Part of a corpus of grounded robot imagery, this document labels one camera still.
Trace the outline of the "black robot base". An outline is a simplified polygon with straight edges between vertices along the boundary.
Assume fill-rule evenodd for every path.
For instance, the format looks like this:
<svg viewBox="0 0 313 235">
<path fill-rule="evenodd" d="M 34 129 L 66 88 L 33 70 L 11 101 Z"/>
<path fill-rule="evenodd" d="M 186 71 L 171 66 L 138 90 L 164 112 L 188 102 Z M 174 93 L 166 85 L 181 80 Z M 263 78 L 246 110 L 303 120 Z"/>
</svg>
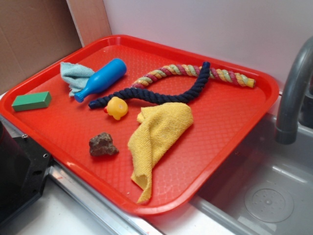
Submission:
<svg viewBox="0 0 313 235">
<path fill-rule="evenodd" d="M 0 224 L 43 194 L 51 154 L 29 136 L 12 137 L 0 124 Z"/>
</svg>

